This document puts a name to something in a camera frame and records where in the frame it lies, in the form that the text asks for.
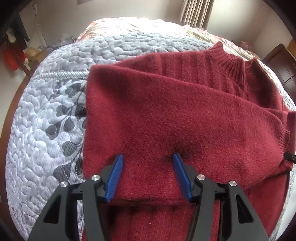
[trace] beige curtain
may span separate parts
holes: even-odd
[[[180,22],[192,27],[205,28],[214,0],[184,0]]]

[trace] silver bolt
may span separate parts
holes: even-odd
[[[203,174],[198,174],[196,177],[198,180],[201,180],[201,181],[205,179],[205,175]]]
[[[65,188],[66,186],[68,186],[68,182],[61,182],[60,183],[60,186],[62,187],[62,188]]]
[[[101,178],[101,177],[100,177],[99,175],[93,175],[93,176],[91,177],[91,179],[92,179],[93,181],[98,181],[100,178]]]
[[[236,181],[229,181],[229,185],[232,186],[232,187],[235,187],[237,185],[237,182]]]

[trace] metal screw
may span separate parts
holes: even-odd
[[[93,176],[91,177],[91,179],[92,179],[93,181],[98,181],[100,178],[101,178],[101,177],[100,177],[99,175],[93,175]]]
[[[196,178],[198,179],[198,180],[204,180],[205,179],[205,175],[203,175],[203,174],[198,174],[197,176],[196,176]]]
[[[236,181],[229,181],[229,185],[232,186],[232,187],[235,187],[237,185],[237,182]]]
[[[66,187],[66,186],[68,186],[68,182],[61,182],[60,183],[60,186],[62,187],[62,188],[64,188],[64,187]]]

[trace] blue gripper pad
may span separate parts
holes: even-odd
[[[177,154],[173,156],[174,171],[179,182],[183,196],[190,201],[192,199],[191,184],[189,178],[184,170],[183,164]]]
[[[105,194],[106,202],[110,202],[110,200],[115,195],[115,191],[117,188],[117,184],[119,182],[122,169],[123,169],[123,155],[119,155],[117,160],[115,161],[115,164],[113,166],[109,179],[106,183],[106,194]]]

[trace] red sweater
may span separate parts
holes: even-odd
[[[193,206],[174,175],[176,152],[215,182],[236,180],[271,234],[292,167],[283,153],[295,151],[295,112],[255,59],[245,62],[217,43],[96,65],[86,108],[85,178],[115,154],[125,158],[107,215],[111,240],[185,240]],[[212,240],[218,224],[217,202]]]

